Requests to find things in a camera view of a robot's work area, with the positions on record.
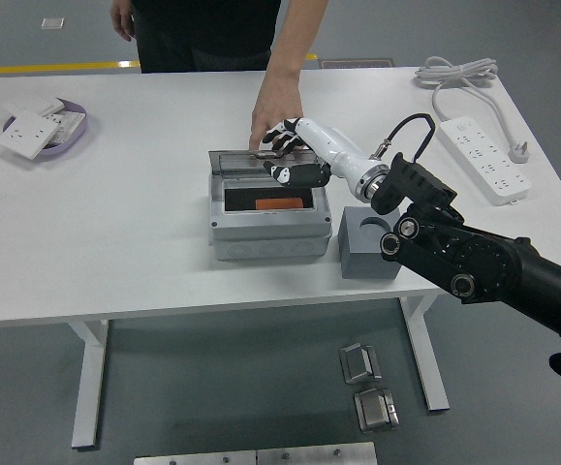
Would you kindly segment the person's right hand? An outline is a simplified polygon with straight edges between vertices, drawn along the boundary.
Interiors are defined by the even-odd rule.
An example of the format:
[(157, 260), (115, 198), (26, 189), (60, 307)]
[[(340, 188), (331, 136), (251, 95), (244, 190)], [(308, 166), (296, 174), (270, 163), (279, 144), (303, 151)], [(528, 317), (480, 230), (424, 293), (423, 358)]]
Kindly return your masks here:
[(131, 0), (112, 0), (109, 9), (113, 30), (126, 42), (135, 38), (133, 4)]

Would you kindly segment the person's left hand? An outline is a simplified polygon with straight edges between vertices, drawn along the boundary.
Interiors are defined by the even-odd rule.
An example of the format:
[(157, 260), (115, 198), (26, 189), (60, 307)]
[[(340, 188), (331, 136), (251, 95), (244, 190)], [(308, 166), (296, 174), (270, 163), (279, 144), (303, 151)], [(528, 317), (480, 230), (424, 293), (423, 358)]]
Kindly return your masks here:
[(249, 149), (258, 150), (269, 130), (303, 115), (299, 74), (267, 70), (252, 110)]

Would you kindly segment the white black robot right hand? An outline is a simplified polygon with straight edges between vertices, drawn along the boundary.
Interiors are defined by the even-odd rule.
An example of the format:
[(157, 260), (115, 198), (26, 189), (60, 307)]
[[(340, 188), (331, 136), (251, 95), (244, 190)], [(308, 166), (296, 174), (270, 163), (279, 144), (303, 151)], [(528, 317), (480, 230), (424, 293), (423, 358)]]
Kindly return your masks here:
[(383, 162), (369, 158), (344, 135), (309, 118), (283, 120), (267, 132), (264, 142), (270, 141), (274, 150), (284, 154), (305, 145), (318, 157), (314, 164), (289, 167), (265, 161), (266, 172), (285, 187), (324, 187), (335, 175), (346, 180), (358, 200), (366, 202), (376, 191), (374, 185), (383, 181), (389, 172)]

